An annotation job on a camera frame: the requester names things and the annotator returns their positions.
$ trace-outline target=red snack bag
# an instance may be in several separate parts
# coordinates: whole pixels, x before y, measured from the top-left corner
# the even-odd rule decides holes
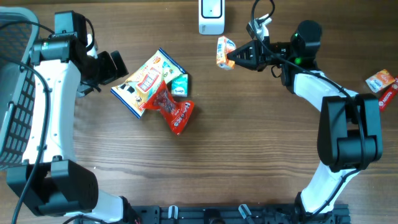
[[[396,78],[396,82],[393,83],[388,90],[380,97],[379,99],[379,109],[380,111],[384,111],[387,105],[391,102],[393,97],[398,93],[398,77]]]
[[[193,110],[193,102],[190,100],[177,103],[167,89],[166,82],[162,81],[155,94],[145,103],[144,108],[160,110],[166,119],[172,132],[179,135],[187,124]]]

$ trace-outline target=orange snack package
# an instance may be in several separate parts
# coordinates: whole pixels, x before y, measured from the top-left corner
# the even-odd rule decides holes
[[[229,40],[225,36],[219,37],[217,42],[217,65],[225,70],[231,70],[235,67],[235,62],[228,60],[226,55],[236,49],[236,45],[232,40]]]
[[[377,93],[378,91],[384,89],[393,82],[395,82],[394,77],[386,69],[377,72],[372,77],[366,80],[366,83],[368,84],[369,88],[374,93]]]

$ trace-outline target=white device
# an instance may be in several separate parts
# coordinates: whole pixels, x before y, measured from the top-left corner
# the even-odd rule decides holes
[[[224,32],[225,0],[199,1],[199,33],[218,35]]]

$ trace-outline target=wood grain surface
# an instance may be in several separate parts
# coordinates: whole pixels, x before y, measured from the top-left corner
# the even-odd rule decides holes
[[[252,2],[226,3],[225,35],[240,46]],[[289,203],[318,166],[319,112],[290,94],[270,68],[224,71],[215,65],[218,36],[198,33],[197,2],[27,5],[53,27],[57,11],[89,18],[99,51],[119,50],[130,73],[162,47],[192,76],[195,111],[175,136],[157,111],[141,120],[110,92],[117,80],[76,100],[74,147],[79,164],[101,189],[133,205],[239,205]],[[256,16],[270,11],[261,1]],[[271,42],[289,41],[297,25],[313,19],[323,27],[319,67],[354,91],[386,68],[398,75],[397,1],[277,1]],[[45,30],[41,36],[47,36]],[[398,99],[382,116],[384,154],[355,177],[338,198],[353,223],[397,223]],[[0,174],[0,223],[10,223],[17,197]],[[60,223],[34,217],[25,206],[19,223]]]

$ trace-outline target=mesh basket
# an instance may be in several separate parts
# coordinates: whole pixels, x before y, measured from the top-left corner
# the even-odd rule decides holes
[[[0,7],[0,26],[11,21],[38,22],[20,7]],[[0,30],[0,54],[27,63],[39,28],[15,24]],[[34,75],[0,59],[0,169],[21,163],[29,140],[34,106]]]

